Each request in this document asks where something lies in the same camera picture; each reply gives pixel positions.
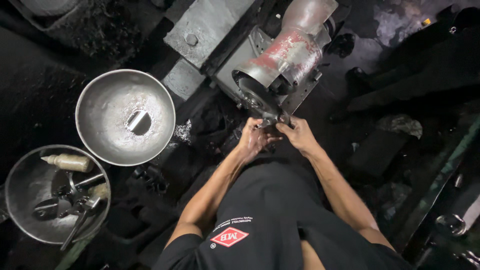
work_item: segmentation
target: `man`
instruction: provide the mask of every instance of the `man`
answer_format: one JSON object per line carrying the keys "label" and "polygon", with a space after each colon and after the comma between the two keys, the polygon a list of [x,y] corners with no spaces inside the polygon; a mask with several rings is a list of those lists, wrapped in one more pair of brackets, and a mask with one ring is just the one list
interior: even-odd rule
{"label": "man", "polygon": [[322,207],[317,180],[295,167],[264,162],[237,179],[267,144],[282,139],[257,129],[261,122],[247,121],[239,144],[183,210],[154,269],[411,268],[305,120],[276,127],[310,161],[335,214]]}

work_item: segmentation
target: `black cloth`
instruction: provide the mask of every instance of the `black cloth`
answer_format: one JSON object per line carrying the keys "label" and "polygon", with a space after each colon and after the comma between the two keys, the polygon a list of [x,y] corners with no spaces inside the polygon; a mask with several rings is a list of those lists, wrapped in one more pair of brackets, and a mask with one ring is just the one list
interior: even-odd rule
{"label": "black cloth", "polygon": [[178,237],[153,269],[301,270],[303,239],[327,270],[411,269],[325,210],[315,181],[278,162],[248,168],[220,203],[213,232]]}

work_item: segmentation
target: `metal bowl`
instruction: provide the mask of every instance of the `metal bowl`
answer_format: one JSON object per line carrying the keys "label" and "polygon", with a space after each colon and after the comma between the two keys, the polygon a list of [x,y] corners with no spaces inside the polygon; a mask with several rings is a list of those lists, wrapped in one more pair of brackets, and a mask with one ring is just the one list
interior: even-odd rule
{"label": "metal bowl", "polygon": [[77,103],[75,121],[85,146],[101,160],[134,166],[157,156],[175,128],[165,87],[149,74],[115,70],[91,81]]}
{"label": "metal bowl", "polygon": [[24,155],[13,166],[5,182],[8,213],[23,232],[38,241],[49,244],[62,244],[72,231],[73,225],[78,218],[77,216],[69,215],[62,219],[55,218],[48,221],[39,221],[32,215],[33,209],[39,202],[53,198],[53,191],[60,185],[68,184],[68,178],[64,170],[60,170],[55,165],[50,165],[40,159],[40,157],[62,153],[89,157],[96,164],[91,173],[103,173],[108,190],[106,205],[98,214],[89,217],[85,221],[73,242],[85,239],[99,229],[107,217],[108,208],[110,207],[110,183],[108,176],[93,155],[67,145],[44,146]]}

